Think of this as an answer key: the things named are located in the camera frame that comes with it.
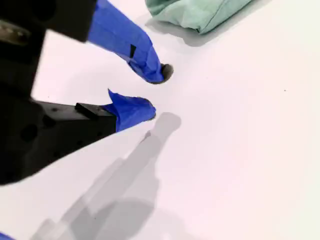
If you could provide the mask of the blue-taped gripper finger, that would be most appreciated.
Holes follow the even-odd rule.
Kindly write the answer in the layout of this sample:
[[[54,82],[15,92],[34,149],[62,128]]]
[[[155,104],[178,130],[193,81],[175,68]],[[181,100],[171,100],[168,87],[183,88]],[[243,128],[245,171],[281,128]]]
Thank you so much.
[[[150,121],[156,108],[146,98],[108,91],[111,103],[66,105],[40,102],[43,110],[37,134],[37,169],[105,137]]]
[[[118,55],[148,83],[164,83],[173,74],[147,33],[108,0],[48,0],[46,17],[49,29]]]

